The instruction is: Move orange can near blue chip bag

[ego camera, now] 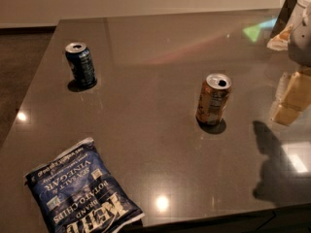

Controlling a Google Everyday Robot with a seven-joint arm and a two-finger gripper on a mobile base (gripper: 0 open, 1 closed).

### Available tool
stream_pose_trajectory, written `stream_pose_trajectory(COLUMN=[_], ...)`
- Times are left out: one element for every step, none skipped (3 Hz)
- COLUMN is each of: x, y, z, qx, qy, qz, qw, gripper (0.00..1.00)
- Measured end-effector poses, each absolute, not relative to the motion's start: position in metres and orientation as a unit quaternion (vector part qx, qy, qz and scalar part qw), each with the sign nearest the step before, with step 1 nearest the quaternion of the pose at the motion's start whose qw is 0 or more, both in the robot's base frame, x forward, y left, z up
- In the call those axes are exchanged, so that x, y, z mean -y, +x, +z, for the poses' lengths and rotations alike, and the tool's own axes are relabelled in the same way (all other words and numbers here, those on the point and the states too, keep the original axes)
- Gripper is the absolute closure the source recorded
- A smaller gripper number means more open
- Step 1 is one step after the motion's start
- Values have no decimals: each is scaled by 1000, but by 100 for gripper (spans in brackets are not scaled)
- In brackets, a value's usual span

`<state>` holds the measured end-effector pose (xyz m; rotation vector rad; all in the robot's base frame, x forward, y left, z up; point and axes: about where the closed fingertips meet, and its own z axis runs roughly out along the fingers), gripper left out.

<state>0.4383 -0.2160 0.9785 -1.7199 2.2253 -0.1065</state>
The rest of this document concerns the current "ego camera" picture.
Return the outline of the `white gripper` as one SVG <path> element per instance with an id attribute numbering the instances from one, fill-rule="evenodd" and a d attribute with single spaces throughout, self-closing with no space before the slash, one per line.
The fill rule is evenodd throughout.
<path id="1" fill-rule="evenodd" d="M 286 26 L 267 43 L 271 50 L 288 50 L 289 58 L 301 66 L 311 66 L 311 7 L 302 11 L 294 24 Z M 282 125 L 292 124 L 311 105 L 311 75 L 285 72 L 278 83 L 271 119 Z"/>

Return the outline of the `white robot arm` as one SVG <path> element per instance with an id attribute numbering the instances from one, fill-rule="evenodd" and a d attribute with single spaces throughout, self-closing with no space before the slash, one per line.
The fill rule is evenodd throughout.
<path id="1" fill-rule="evenodd" d="M 298 65 L 280 78 L 271 107 L 274 122 L 290 125 L 311 105 L 311 0 L 285 1 L 267 47 L 286 50 Z"/>

